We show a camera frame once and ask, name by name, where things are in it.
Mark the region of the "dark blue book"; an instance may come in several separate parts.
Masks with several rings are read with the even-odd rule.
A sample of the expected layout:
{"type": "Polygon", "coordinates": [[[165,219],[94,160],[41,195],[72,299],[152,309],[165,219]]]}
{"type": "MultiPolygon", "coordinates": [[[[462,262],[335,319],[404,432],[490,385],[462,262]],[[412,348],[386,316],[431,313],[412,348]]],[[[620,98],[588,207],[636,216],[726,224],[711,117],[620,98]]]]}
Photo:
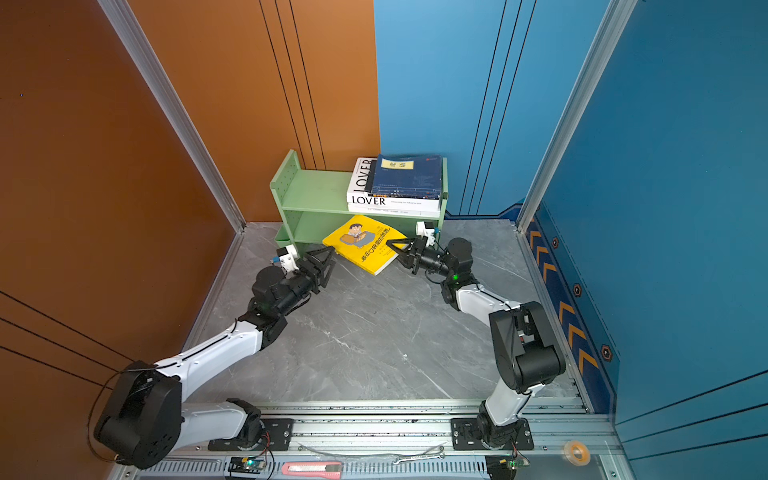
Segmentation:
{"type": "Polygon", "coordinates": [[[377,158],[370,193],[390,198],[437,200],[442,193],[443,158],[438,155],[377,158]]]}

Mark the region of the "yellow book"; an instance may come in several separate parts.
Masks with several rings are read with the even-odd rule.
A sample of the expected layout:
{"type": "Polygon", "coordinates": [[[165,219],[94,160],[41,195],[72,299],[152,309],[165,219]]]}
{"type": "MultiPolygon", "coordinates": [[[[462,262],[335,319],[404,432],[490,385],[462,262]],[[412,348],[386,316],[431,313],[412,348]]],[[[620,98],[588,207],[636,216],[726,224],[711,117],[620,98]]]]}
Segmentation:
{"type": "Polygon", "coordinates": [[[405,239],[395,228],[372,218],[356,215],[328,234],[322,241],[336,253],[365,272],[378,275],[396,258],[388,240],[405,239]]]}

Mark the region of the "white LOVER magazine book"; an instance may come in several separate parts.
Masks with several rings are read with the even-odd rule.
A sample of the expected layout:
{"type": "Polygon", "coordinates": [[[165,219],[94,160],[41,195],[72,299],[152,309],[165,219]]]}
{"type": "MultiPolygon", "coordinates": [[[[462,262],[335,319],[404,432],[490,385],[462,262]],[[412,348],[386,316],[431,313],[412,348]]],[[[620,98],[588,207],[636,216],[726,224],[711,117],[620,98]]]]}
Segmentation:
{"type": "Polygon", "coordinates": [[[441,199],[417,199],[409,197],[375,196],[372,192],[376,158],[359,157],[356,160],[346,191],[346,201],[351,212],[397,211],[413,215],[437,215],[441,199]]]}

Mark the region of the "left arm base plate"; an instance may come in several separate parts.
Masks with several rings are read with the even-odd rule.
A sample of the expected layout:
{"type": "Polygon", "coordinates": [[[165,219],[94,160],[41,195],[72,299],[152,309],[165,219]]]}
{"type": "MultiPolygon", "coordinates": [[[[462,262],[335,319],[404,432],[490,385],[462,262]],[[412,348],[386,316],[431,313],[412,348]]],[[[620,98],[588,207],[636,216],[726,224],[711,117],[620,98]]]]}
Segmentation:
{"type": "Polygon", "coordinates": [[[293,434],[291,418],[247,420],[241,431],[230,439],[211,440],[209,451],[287,451],[293,434]]]}

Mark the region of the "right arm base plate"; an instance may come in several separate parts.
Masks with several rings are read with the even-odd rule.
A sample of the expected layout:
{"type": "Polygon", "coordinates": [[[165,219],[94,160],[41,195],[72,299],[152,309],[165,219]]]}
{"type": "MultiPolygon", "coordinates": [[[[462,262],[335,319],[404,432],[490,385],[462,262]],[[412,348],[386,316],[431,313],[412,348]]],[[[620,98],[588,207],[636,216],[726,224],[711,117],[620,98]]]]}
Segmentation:
{"type": "Polygon", "coordinates": [[[525,418],[506,426],[485,424],[478,417],[452,418],[450,434],[452,447],[456,451],[534,449],[533,435],[525,418]]]}

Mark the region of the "white book with brown blocks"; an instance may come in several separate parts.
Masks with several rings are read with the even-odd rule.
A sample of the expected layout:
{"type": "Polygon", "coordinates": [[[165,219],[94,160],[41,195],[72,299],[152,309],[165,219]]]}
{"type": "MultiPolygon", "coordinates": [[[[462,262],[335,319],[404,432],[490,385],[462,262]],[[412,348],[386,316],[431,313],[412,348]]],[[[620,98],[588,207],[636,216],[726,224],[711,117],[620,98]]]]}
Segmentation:
{"type": "Polygon", "coordinates": [[[356,205],[349,203],[347,205],[348,211],[356,214],[372,214],[372,215],[388,215],[396,217],[409,217],[409,218],[430,218],[435,219],[441,216],[441,212],[437,211],[417,211],[417,210],[397,210],[386,208],[374,208],[368,205],[356,205]]]}

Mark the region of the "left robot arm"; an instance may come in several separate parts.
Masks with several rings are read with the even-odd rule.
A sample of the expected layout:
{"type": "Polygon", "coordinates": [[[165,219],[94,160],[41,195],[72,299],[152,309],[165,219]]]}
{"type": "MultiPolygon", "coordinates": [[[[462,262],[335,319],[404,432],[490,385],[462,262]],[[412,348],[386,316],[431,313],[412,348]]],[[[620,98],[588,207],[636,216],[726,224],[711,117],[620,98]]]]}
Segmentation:
{"type": "Polygon", "coordinates": [[[335,250],[322,247],[299,258],[290,271],[270,265],[258,272],[246,312],[212,338],[170,358],[135,361],[113,376],[114,386],[97,419],[89,419],[89,442],[98,442],[122,465],[148,469],[170,452],[209,441],[239,450],[267,448],[261,410],[228,398],[191,403],[200,387],[272,345],[289,315],[330,280],[335,250]]]}

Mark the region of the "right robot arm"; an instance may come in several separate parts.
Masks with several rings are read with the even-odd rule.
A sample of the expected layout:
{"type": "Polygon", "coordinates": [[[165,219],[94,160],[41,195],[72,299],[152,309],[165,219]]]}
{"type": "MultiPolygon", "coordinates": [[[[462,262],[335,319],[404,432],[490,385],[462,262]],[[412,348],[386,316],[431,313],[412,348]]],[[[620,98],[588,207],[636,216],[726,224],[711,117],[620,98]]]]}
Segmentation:
{"type": "Polygon", "coordinates": [[[567,361],[543,306],[518,302],[487,290],[472,272],[472,244],[454,238],[444,251],[427,245],[425,236],[389,240],[387,246],[413,274],[422,270],[443,277],[444,301],[486,325],[500,376],[481,403],[475,437],[486,448],[503,449],[526,439],[522,411],[543,387],[565,373],[567,361]]]}

